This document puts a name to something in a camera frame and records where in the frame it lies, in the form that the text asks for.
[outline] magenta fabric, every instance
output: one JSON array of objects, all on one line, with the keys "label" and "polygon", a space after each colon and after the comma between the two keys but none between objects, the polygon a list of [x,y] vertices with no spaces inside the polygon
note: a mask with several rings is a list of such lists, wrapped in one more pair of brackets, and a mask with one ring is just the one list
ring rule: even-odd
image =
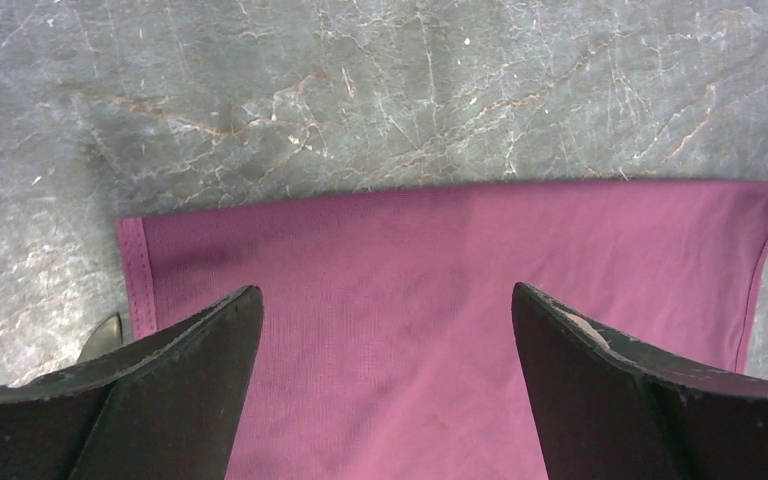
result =
[{"label": "magenta fabric", "polygon": [[544,478],[514,284],[740,371],[768,183],[349,195],[125,219],[119,236],[138,338],[241,286],[263,290],[227,478]]}]

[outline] purple cloth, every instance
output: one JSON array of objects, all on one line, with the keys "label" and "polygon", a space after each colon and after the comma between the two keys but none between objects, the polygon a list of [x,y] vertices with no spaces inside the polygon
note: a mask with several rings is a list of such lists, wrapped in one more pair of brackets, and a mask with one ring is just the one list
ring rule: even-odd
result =
[{"label": "purple cloth", "polygon": [[130,218],[119,235],[138,338],[241,286],[263,290],[227,478],[544,478],[514,284],[740,371],[768,183],[350,195]]}]

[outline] folded cloth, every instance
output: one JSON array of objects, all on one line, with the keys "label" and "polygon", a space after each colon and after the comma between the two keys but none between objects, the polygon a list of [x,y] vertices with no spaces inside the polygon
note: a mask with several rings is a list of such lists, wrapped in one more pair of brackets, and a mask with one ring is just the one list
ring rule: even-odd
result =
[{"label": "folded cloth", "polygon": [[[138,338],[241,286],[263,290],[227,478],[543,478],[514,284],[740,371],[768,250],[768,183],[336,196],[128,218],[119,238]],[[570,439],[570,455],[581,447]]]}]

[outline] cloth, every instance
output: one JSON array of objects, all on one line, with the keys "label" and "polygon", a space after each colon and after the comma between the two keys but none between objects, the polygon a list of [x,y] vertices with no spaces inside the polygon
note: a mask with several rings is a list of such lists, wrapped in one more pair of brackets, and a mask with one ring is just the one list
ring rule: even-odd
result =
[{"label": "cloth", "polygon": [[119,236],[138,338],[241,286],[263,290],[227,478],[544,478],[514,284],[740,371],[768,249],[768,183],[348,195],[128,218]]}]

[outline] marble surface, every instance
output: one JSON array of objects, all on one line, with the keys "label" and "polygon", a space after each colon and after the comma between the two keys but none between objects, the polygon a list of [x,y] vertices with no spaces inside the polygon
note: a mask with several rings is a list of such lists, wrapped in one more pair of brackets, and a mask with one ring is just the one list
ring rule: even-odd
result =
[{"label": "marble surface", "polygon": [[768,0],[0,0],[0,383],[127,311],[125,215],[640,176],[768,179]]}]

